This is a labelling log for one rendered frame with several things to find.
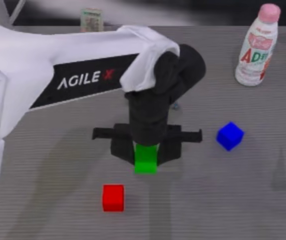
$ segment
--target small box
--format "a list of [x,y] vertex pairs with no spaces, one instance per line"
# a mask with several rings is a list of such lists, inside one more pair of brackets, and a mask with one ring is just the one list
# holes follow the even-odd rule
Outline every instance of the small box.
[[103,185],[102,204],[104,212],[123,212],[124,186],[120,184]]
[[231,151],[240,144],[244,132],[236,124],[230,122],[218,131],[216,140],[227,150]]

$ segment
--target gray tabletop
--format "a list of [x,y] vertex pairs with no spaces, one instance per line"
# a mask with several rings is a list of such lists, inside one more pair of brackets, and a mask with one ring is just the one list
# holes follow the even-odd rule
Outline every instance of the gray tabletop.
[[[182,158],[136,175],[111,156],[94,127],[128,122],[121,90],[32,111],[6,138],[0,177],[0,240],[286,240],[286,27],[264,82],[239,85],[233,71],[247,27],[155,27],[190,44],[206,77],[169,123],[203,129]],[[34,33],[75,27],[21,27]],[[245,131],[231,152],[215,140],[234,121]],[[105,213],[103,184],[124,184],[126,209]]]

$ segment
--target pink label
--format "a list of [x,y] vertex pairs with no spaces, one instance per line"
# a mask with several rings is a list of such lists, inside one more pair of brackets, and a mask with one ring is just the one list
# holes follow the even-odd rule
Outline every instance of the pink label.
[[263,36],[256,36],[253,33],[249,34],[248,41],[252,48],[261,50],[269,50],[273,42],[272,39],[267,39]]

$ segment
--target green object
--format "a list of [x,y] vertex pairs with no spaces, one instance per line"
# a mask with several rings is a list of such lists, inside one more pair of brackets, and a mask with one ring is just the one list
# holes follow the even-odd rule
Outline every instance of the green object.
[[136,144],[135,173],[155,174],[157,172],[157,146]]

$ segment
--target pink bottle cap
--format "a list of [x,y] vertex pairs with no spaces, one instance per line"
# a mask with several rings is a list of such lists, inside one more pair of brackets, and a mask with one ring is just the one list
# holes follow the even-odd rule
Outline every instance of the pink bottle cap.
[[267,3],[261,6],[258,18],[264,23],[273,24],[278,21],[279,16],[281,14],[281,9],[279,6]]

